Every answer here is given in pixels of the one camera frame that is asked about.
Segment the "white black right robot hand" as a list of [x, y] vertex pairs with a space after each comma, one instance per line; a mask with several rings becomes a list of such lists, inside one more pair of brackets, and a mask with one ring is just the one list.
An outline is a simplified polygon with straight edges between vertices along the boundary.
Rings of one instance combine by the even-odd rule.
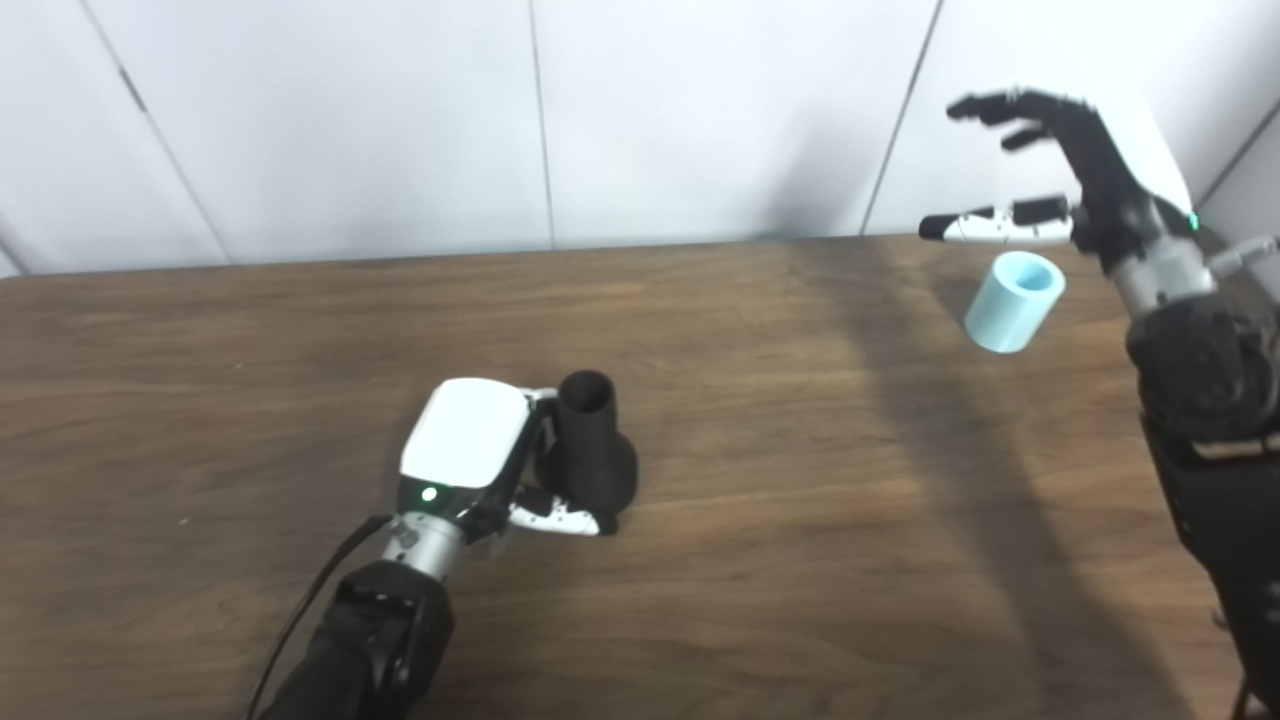
[[1009, 247], [1071, 243], [1098, 258], [1108, 272], [1125, 259], [1143, 256], [1161, 240], [1198, 238], [1199, 222], [1189, 201], [1161, 193], [1152, 179], [1142, 179], [1138, 161], [1123, 151], [1119, 135], [1107, 127], [1100, 109], [1084, 100], [1009, 88], [969, 94], [952, 102], [947, 115], [988, 127], [1021, 122], [1021, 128], [1001, 142], [1007, 152], [1055, 141], [1082, 193], [1075, 202], [1065, 193], [1051, 193], [1006, 208], [928, 215], [916, 228], [923, 240]]

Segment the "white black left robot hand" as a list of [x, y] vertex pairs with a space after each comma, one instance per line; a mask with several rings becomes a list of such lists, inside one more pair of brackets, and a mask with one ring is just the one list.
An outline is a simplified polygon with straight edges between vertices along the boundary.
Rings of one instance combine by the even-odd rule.
[[616, 536], [612, 512], [586, 509], [566, 489], [526, 486], [530, 464], [549, 456], [552, 388], [520, 388], [484, 378], [438, 386], [399, 456], [396, 511], [435, 518], [474, 544], [509, 525], [566, 536]]

